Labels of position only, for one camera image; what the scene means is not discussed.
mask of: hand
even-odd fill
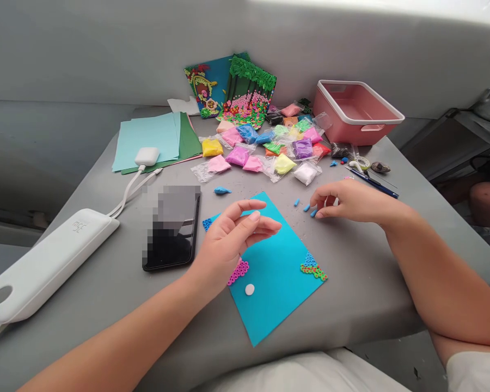
[[[232,203],[207,231],[191,270],[202,277],[207,288],[213,289],[213,296],[225,288],[238,259],[248,247],[270,238],[281,229],[281,223],[261,216],[259,211],[241,216],[244,211],[266,206],[261,200]]]
[[[336,198],[339,205],[333,206]],[[310,198],[317,219],[342,217],[356,222],[392,223],[414,210],[406,204],[356,180],[331,182],[316,189]]]

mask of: blue foam sheet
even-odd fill
[[[283,225],[277,235],[247,249],[242,258],[249,263],[249,270],[229,287],[255,347],[323,282],[301,272],[301,264],[312,256],[267,194],[262,192],[252,199],[265,201],[267,207],[260,210],[261,214]],[[205,230],[218,216],[203,221]],[[245,294],[249,283],[255,287],[251,296]]]

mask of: smartphone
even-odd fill
[[[144,271],[185,266],[195,256],[200,186],[164,186],[152,207],[152,228],[143,252]]]

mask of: blue handle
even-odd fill
[[[381,192],[386,193],[388,196],[392,196],[394,199],[397,199],[399,197],[399,195],[397,193],[392,192],[390,189],[385,188],[383,185],[373,183],[373,181],[369,181],[369,180],[370,179],[367,179],[368,182],[370,182],[372,185],[374,185]]]

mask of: knee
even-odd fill
[[[470,189],[470,202],[474,205],[490,207],[490,182],[480,182]]]

